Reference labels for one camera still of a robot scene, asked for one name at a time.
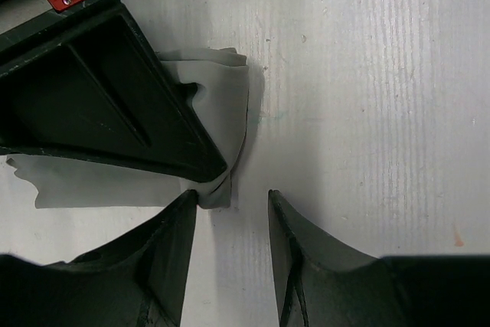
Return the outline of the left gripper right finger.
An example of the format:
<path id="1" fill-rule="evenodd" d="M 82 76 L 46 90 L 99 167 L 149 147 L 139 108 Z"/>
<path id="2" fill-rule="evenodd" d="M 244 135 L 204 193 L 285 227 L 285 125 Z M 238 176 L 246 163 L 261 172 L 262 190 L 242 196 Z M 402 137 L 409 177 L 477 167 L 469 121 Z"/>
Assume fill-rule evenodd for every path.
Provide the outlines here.
<path id="1" fill-rule="evenodd" d="M 375 258 L 324 232 L 281 194 L 268 194 L 282 326 L 487 326 L 486 255 Z"/>

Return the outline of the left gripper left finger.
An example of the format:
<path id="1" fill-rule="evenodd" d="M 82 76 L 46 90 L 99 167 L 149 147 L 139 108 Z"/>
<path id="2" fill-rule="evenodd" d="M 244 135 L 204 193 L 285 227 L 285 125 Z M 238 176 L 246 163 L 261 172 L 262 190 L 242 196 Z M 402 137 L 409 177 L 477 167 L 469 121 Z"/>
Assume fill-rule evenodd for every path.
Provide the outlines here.
<path id="1" fill-rule="evenodd" d="M 196 224 L 188 190 L 154 217 L 69 263 L 1 256 L 3 326 L 178 326 Z"/>

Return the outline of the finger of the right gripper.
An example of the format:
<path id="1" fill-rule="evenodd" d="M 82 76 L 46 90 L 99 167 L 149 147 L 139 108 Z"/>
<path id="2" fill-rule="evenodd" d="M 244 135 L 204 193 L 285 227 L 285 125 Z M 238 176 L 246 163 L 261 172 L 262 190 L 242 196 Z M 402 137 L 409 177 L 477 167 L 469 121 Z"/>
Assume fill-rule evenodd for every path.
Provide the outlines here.
<path id="1" fill-rule="evenodd" d="M 120 0 L 46 11 L 2 34 L 1 152 L 199 183 L 227 167 Z"/>

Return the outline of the grey underwear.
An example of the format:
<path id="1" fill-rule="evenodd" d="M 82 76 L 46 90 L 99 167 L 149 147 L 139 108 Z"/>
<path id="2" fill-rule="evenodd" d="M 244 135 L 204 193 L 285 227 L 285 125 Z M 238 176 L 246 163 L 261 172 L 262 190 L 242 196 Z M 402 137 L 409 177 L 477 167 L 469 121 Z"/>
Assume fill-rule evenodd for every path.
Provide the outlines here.
<path id="1" fill-rule="evenodd" d="M 197 86 L 190 105 L 224 157 L 225 172 L 197 183 L 74 159 L 8 155 L 5 161 L 15 176 L 36 187 L 36 208 L 164 207 L 188 189 L 198 193 L 203 209 L 230 206 L 231 171 L 247 131 L 247 58 L 229 47 L 160 52 L 158 59 L 183 87 Z"/>

